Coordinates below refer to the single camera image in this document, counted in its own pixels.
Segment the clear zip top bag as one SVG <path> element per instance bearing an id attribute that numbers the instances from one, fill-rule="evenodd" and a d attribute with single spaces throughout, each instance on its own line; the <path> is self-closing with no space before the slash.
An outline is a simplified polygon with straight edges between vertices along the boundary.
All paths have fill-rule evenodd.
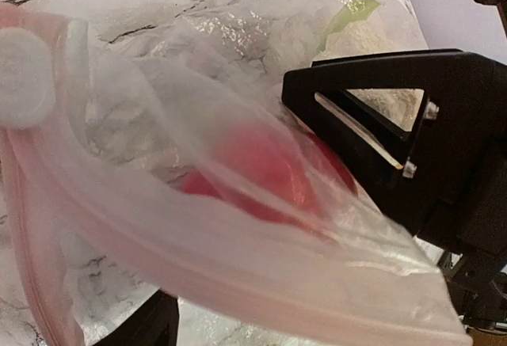
<path id="1" fill-rule="evenodd" d="M 330 56 L 423 44 L 394 0 L 257 0 L 117 49 L 1 6 L 1 161 L 14 254 L 51 345 L 83 345 L 71 239 L 273 337 L 469 345 L 444 277 L 281 101 Z"/>

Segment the red fake dragon fruit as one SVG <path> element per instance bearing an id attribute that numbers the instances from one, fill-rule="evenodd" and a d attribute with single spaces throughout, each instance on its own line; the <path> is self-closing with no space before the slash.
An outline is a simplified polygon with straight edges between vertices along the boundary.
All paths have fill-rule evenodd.
<path id="1" fill-rule="evenodd" d="M 307 153 L 309 163 L 330 180 L 339 195 L 347 200 L 351 196 L 358 197 L 353 176 L 323 141 L 305 131 L 298 134 L 298 140 Z M 292 142 L 275 131 L 256 124 L 228 129 L 213 144 L 212 155 L 241 177 L 292 207 L 321 218 L 326 215 L 323 198 L 312 186 Z M 184 179 L 181 190 L 190 195 L 207 196 L 229 203 L 265 222 L 322 235 L 322 225 L 307 223 L 285 214 L 240 192 L 236 184 L 207 177 L 198 169 Z"/>

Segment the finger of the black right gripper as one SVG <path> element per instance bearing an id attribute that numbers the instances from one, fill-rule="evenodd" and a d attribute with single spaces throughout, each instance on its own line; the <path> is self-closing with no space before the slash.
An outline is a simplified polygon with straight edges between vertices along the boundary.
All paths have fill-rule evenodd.
<path id="1" fill-rule="evenodd" d="M 318 62 L 287 72 L 282 90 L 283 103 L 339 155 L 378 208 L 411 233 L 425 207 L 416 197 L 412 130 L 402 130 L 350 91 L 420 89 L 415 52 Z"/>

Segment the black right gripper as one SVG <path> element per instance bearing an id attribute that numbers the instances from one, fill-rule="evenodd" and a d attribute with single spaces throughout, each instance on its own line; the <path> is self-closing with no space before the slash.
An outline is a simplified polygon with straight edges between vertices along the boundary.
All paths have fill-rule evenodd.
<path id="1" fill-rule="evenodd" d="M 506 319 L 506 67 L 465 51 L 414 53 L 423 102 L 411 132 L 417 233 L 459 261 L 445 272 L 467 322 Z"/>

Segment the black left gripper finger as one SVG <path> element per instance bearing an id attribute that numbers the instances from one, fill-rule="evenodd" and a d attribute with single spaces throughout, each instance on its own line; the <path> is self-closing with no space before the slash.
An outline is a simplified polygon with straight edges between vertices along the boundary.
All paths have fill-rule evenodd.
<path id="1" fill-rule="evenodd" d="M 176 346 L 179 320 L 177 298 L 156 291 L 95 346 Z"/>

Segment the green fake cabbage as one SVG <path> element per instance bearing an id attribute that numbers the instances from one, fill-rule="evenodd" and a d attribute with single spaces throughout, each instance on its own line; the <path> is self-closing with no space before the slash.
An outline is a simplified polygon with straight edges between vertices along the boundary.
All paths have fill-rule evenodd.
<path id="1" fill-rule="evenodd" d="M 351 5 L 337 13 L 324 32 L 316 61 L 397 51 L 426 50 L 428 45 L 415 18 L 396 3 L 379 3 L 356 19 Z M 355 97 L 411 131 L 421 104 L 420 89 L 352 89 Z"/>

